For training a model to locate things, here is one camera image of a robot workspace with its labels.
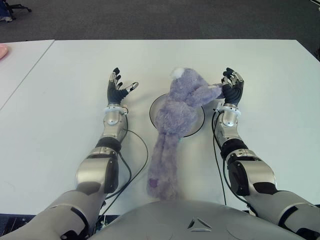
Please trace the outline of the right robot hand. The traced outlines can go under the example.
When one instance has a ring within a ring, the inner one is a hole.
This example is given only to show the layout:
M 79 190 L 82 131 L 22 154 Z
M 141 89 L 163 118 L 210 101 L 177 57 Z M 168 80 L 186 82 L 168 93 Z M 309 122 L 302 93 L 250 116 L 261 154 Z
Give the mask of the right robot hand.
M 227 67 L 223 72 L 222 93 L 224 96 L 224 103 L 238 106 L 244 88 L 244 80 L 239 73 Z

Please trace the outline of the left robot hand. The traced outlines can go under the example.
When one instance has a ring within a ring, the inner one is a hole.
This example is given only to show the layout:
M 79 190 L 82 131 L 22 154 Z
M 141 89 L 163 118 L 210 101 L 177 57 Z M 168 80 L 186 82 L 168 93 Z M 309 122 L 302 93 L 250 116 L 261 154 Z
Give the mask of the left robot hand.
M 138 82 L 133 82 L 126 88 L 121 88 L 123 83 L 118 81 L 121 79 L 120 70 L 116 67 L 110 74 L 107 86 L 107 102 L 108 104 L 119 105 L 121 101 L 138 86 Z

